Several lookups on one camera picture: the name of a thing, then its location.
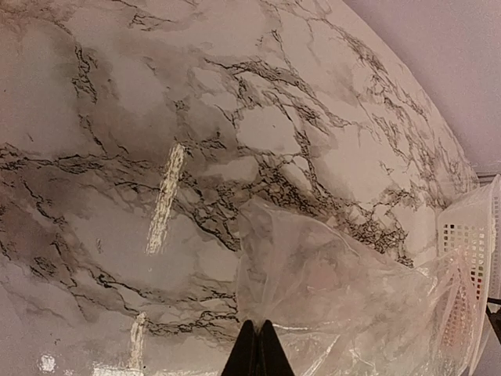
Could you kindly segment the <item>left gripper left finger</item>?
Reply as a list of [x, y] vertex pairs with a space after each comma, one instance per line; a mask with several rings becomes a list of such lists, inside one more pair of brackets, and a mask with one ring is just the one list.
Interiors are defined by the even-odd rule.
[[243, 322], [221, 376], [253, 376], [257, 367], [258, 335], [251, 320]]

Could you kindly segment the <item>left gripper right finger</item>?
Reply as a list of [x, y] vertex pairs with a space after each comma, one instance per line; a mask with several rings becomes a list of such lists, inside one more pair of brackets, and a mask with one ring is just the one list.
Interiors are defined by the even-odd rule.
[[259, 331], [257, 357], [257, 375], [294, 376], [294, 372], [270, 320], [266, 320]]

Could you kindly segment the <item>clear zip top bag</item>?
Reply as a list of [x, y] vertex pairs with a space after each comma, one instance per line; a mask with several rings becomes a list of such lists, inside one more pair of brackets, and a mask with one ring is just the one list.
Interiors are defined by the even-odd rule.
[[466, 258], [410, 269], [311, 217], [252, 199], [239, 215], [236, 300], [272, 322], [298, 375], [460, 375], [480, 305]]

